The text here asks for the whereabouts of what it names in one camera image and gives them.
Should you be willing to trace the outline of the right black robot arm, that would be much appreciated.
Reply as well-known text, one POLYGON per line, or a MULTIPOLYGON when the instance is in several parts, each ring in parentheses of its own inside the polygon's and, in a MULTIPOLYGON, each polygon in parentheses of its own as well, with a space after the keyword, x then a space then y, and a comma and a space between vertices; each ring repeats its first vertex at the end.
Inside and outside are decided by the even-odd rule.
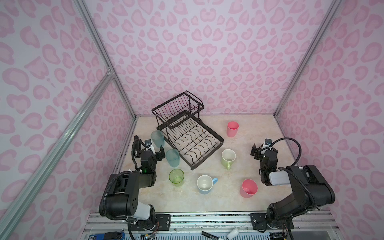
POLYGON ((258 232, 283 228, 290 234, 293 229, 293 218, 335 202, 334 190, 316 166, 297 166, 302 156, 302 146, 297 140, 288 137, 275 141, 265 139, 261 146, 252 146, 251 156, 260 163, 259 175, 264 185, 289 185, 292 190, 289 196, 268 206, 263 220, 254 220, 254 229, 258 232), (285 140, 292 141, 298 146, 298 155, 291 165, 278 167, 279 151, 275 145, 285 140))

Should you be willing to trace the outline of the green transparent cup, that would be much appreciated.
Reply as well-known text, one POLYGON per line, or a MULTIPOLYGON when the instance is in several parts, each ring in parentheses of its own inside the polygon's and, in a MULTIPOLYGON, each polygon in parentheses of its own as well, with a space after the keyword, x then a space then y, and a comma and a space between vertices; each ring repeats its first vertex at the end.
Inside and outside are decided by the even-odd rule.
POLYGON ((180 187, 184 182, 185 174, 181 169, 173 169, 169 173, 169 181, 177 187, 180 187))

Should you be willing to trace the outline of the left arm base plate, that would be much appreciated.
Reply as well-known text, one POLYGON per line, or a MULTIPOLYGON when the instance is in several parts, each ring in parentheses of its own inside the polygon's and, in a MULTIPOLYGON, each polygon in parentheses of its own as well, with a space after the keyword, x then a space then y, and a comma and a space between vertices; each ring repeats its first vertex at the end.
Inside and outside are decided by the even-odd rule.
POLYGON ((155 214, 150 216, 148 220, 139 220, 135 223, 129 223, 128 226, 132 231, 141 232, 164 232, 169 231, 171 225, 171 215, 155 214))

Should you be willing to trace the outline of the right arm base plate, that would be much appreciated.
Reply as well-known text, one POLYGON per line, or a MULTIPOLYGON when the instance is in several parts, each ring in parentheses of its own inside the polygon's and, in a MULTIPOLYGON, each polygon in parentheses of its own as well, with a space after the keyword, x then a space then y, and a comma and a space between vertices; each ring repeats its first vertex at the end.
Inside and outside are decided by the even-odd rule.
POLYGON ((266 219, 266 213, 251 213, 251 224, 253 227, 253 230, 259 231, 259 232, 267 232, 272 230, 287 230, 287 227, 289 227, 290 230, 293 230, 294 224, 292 223, 292 220, 287 221, 280 221, 273 224, 268 224, 266 219))

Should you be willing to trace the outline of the teal frosted tumbler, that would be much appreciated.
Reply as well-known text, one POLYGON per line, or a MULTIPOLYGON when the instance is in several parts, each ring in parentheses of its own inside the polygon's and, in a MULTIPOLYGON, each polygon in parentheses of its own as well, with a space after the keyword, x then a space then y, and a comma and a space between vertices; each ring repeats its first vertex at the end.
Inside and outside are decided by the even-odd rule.
POLYGON ((176 149, 169 149, 166 152, 166 159, 172 168, 177 168, 180 164, 180 154, 176 149))
POLYGON ((157 148, 161 148, 165 146, 164 134, 162 131, 156 130, 151 133, 152 142, 155 144, 157 148))

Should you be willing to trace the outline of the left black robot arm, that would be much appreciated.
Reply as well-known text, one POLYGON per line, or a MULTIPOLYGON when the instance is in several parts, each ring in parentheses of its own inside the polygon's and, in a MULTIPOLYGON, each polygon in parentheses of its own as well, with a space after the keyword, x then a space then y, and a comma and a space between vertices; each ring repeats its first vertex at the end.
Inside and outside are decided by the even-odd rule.
POLYGON ((129 226, 136 224, 146 231, 156 228, 155 209, 139 201, 139 189, 155 185, 157 163, 165 157, 163 147, 155 153, 142 150, 139 170, 112 174, 99 205, 100 215, 113 221, 125 221, 129 226))

